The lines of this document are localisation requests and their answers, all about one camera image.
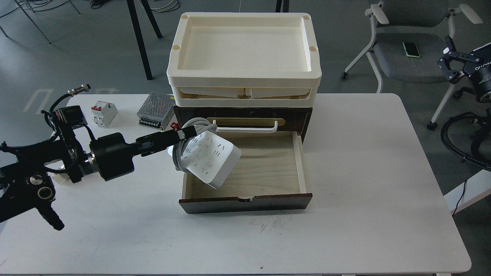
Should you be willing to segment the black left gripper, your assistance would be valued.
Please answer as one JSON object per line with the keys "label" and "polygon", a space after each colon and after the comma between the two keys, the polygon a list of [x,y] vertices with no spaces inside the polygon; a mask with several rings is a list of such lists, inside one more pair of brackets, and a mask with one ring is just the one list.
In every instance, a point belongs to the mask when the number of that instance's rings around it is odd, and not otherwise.
{"label": "black left gripper", "polygon": [[180,130],[160,131],[137,138],[132,147],[125,142],[124,136],[117,132],[93,140],[89,147],[95,157],[100,176],[105,181],[110,181],[134,171],[133,156],[151,155],[197,135],[197,125]]}

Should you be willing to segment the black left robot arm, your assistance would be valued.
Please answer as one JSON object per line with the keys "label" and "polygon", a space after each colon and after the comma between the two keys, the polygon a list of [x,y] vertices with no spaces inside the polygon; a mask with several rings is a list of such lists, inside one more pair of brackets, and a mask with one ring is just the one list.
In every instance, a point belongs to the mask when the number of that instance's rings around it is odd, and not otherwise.
{"label": "black left robot arm", "polygon": [[64,99],[90,88],[83,84],[69,90],[48,111],[43,111],[44,120],[54,131],[49,139],[28,146],[1,144],[2,152],[17,157],[16,163],[1,168],[2,222],[36,209],[55,230],[62,230],[64,224],[51,207],[56,189],[48,173],[65,173],[71,182],[77,183],[85,175],[98,172],[109,181],[132,173],[133,157],[152,155],[171,146],[177,148],[179,143],[205,130],[193,119],[189,126],[141,136],[134,143],[126,143],[121,133],[95,138],[80,106],[57,108]]}

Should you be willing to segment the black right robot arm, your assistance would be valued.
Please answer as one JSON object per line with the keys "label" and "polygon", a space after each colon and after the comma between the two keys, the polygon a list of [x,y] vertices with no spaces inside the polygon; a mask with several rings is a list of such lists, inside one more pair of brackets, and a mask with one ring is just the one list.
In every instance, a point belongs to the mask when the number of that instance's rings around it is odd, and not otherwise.
{"label": "black right robot arm", "polygon": [[[470,54],[460,53],[455,50],[451,37],[445,37],[447,48],[443,51],[443,57],[437,61],[444,77],[456,84],[461,77],[468,77],[472,84],[471,94],[475,95],[479,103],[490,102],[491,90],[491,46],[490,43],[474,49]],[[457,148],[448,137],[449,127],[460,120],[472,119],[480,126],[480,129],[472,133],[470,146],[471,155]],[[473,112],[465,112],[451,117],[442,127],[440,137],[444,146],[453,154],[478,168],[490,171],[490,160],[486,159],[479,151],[481,143],[490,133],[490,108],[486,109],[486,116],[479,117]]]}

